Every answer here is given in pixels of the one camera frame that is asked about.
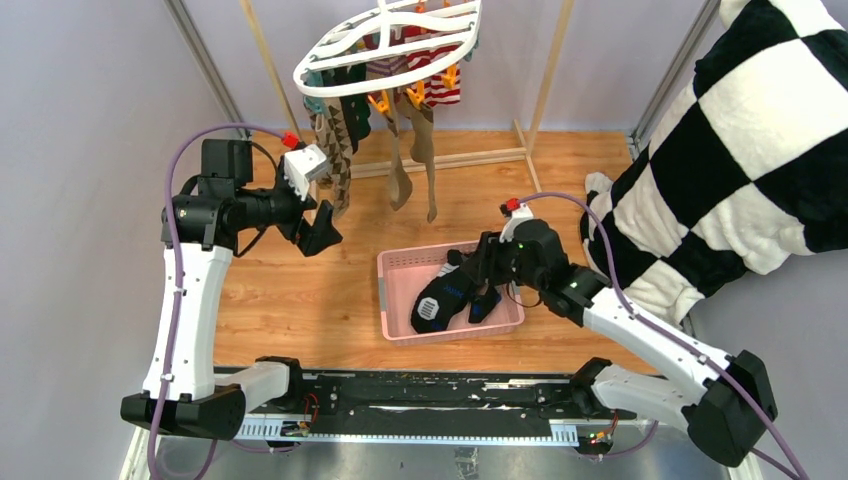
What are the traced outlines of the black grey sock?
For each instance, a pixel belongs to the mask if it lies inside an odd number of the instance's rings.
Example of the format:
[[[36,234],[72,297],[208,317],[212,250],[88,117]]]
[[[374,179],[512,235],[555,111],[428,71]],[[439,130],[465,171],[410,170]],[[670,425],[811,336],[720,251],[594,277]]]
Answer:
[[[489,283],[483,254],[466,254],[458,249],[450,249],[443,272],[445,285],[442,291],[451,298],[456,312],[461,307],[469,307],[469,324],[482,323],[501,301],[501,294]]]

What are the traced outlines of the black blue sock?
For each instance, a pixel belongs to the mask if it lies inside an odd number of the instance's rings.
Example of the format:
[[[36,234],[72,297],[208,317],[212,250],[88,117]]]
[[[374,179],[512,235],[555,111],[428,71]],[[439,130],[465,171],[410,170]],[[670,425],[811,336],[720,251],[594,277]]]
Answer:
[[[420,292],[413,305],[410,321],[418,334],[447,331],[451,320],[466,307],[456,312],[451,298],[442,291],[445,285],[444,265]]]

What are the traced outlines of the white round sock hanger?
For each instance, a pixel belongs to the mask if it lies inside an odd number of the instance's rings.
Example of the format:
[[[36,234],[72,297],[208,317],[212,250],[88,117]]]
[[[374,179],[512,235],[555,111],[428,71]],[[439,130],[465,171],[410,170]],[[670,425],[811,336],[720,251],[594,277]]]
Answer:
[[[358,14],[323,35],[295,67],[292,79],[296,88],[313,98],[341,98],[367,94],[413,84],[440,70],[445,64],[463,61],[478,43],[483,3],[462,1],[458,4],[422,11],[418,1],[379,1],[375,8]],[[429,40],[408,44],[404,27],[417,26],[441,33]],[[422,68],[359,83],[325,86],[321,79],[326,70],[377,60],[395,59],[414,50],[458,44],[457,50],[443,60]]]

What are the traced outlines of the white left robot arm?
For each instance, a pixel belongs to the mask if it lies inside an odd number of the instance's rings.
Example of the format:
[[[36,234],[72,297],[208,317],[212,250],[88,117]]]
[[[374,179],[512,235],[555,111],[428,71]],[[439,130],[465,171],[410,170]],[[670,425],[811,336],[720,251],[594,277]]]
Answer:
[[[159,430],[167,435],[228,441],[245,416],[271,402],[283,413],[298,411],[306,386],[298,360],[266,356],[221,380],[213,366],[219,302],[238,235],[277,229],[306,257],[341,242],[330,202],[317,202],[310,185],[329,168],[315,144],[285,141],[272,188],[249,188],[255,143],[206,139],[201,170],[172,199],[180,244],[167,226],[166,287],[157,344],[140,392],[123,398],[121,418],[149,429],[157,403],[164,405]]]

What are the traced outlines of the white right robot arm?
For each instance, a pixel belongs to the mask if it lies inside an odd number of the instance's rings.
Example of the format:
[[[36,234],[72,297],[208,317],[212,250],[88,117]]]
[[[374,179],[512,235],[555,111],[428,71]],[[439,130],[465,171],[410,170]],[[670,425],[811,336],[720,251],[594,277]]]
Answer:
[[[636,374],[593,358],[573,378],[571,403],[584,417],[625,410],[686,433],[711,460],[737,467],[777,417],[765,363],[731,355],[642,313],[600,273],[572,263],[543,220],[485,231],[466,273],[491,285],[526,286],[554,315],[601,334],[656,370]]]

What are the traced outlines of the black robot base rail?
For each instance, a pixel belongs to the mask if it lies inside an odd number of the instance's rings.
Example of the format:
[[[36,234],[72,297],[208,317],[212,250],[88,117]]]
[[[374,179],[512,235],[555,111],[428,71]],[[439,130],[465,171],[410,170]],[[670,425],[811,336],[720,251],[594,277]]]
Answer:
[[[572,447],[634,413],[581,409],[567,374],[320,370],[249,412],[240,441]]]

